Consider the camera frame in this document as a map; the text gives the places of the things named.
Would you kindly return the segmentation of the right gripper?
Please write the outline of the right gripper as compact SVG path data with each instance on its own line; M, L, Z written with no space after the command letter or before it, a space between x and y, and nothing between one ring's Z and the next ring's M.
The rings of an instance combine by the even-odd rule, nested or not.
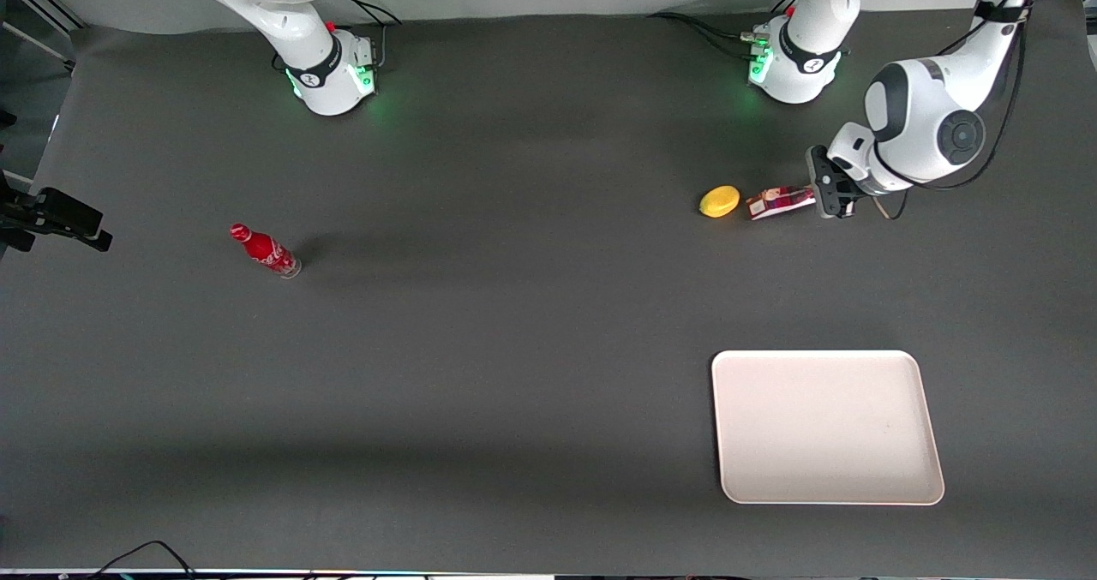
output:
M1 174L1 243L3 249L31 252L35 234L31 232L32 208L38 204L39 234L63 236L87 244L98 252L108 252L113 235L99 228L102 212L55 187L42 187L37 194L13 186Z

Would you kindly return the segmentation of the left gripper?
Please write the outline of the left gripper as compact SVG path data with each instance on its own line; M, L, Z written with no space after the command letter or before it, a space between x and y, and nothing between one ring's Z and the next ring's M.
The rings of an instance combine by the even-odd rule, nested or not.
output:
M806 151L812 189L818 194L818 214L823 219L853 217L859 189L875 195L870 172L874 133L858 123L845 123L828 150L815 144ZM842 187L846 177L857 187Z

